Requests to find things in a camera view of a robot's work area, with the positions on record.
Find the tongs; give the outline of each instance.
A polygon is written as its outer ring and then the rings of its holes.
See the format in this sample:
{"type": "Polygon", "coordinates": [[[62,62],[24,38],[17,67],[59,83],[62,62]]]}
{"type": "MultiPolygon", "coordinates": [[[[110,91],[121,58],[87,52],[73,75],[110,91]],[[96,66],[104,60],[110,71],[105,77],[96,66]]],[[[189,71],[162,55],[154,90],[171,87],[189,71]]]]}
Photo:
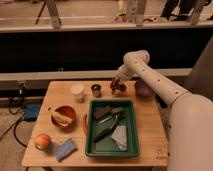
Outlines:
{"type": "Polygon", "coordinates": [[[117,127],[120,120],[122,120],[124,118],[122,113],[117,113],[114,115],[114,117],[115,117],[115,120],[114,120],[113,124],[109,128],[105,128],[98,135],[95,136],[95,138],[94,138],[95,143],[98,142],[99,140],[103,139],[110,133],[112,133],[115,130],[115,128],[117,127]]]}

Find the onion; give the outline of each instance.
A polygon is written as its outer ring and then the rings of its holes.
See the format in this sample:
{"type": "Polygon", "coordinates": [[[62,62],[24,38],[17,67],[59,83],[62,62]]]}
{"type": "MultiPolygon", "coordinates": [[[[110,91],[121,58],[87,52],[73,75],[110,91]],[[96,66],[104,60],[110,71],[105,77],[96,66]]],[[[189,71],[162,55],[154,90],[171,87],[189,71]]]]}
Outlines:
{"type": "Polygon", "coordinates": [[[153,90],[142,79],[135,82],[135,91],[138,96],[142,97],[151,97],[154,95],[153,90]]]}

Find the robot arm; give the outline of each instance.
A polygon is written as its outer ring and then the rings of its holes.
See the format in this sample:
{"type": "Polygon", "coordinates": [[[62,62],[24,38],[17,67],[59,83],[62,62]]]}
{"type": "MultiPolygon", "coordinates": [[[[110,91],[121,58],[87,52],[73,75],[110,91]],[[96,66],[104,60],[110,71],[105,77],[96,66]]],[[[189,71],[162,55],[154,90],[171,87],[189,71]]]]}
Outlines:
{"type": "Polygon", "coordinates": [[[168,171],[213,170],[212,101],[156,72],[146,64],[148,61],[147,51],[127,53],[111,85],[130,80],[136,73],[169,106],[168,171]]]}

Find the cable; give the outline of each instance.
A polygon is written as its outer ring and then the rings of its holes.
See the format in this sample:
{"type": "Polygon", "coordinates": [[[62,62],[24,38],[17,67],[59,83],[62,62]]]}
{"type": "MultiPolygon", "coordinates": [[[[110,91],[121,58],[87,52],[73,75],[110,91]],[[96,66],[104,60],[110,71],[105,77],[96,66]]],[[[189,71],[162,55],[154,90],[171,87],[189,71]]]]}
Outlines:
{"type": "Polygon", "coordinates": [[[20,113],[23,109],[23,104],[24,104],[24,96],[19,96],[17,97],[10,97],[9,98],[9,104],[8,104],[8,110],[10,112],[10,114],[12,115],[16,115],[18,113],[20,113]]]}
{"type": "Polygon", "coordinates": [[[18,125],[19,125],[22,121],[23,121],[23,119],[20,119],[20,120],[18,120],[18,122],[16,122],[16,124],[15,124],[15,126],[14,126],[14,129],[13,129],[13,135],[14,135],[16,141],[17,141],[20,145],[22,145],[23,147],[26,148],[27,145],[25,145],[24,143],[22,143],[22,142],[18,139],[18,137],[17,137],[17,135],[16,135],[16,128],[18,127],[18,125]]]}
{"type": "Polygon", "coordinates": [[[24,114],[23,114],[19,119],[17,119],[12,125],[10,125],[9,128],[7,128],[7,130],[1,135],[1,137],[0,137],[0,142],[1,142],[1,140],[3,139],[3,137],[9,132],[9,130],[10,130],[11,128],[12,128],[17,122],[19,122],[20,120],[22,120],[23,116],[24,116],[24,114]]]}

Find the small cup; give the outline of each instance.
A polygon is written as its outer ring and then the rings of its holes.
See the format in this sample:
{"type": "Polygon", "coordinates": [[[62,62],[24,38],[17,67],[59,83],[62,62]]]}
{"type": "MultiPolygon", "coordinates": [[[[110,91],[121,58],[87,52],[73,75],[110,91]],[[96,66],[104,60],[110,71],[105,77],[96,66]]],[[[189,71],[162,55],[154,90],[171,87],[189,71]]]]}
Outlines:
{"type": "Polygon", "coordinates": [[[84,101],[84,85],[83,84],[73,84],[71,86],[71,93],[75,96],[75,100],[78,103],[84,101]]]}
{"type": "Polygon", "coordinates": [[[93,84],[91,86],[92,94],[94,97],[100,97],[101,96],[101,86],[99,84],[93,84]]]}

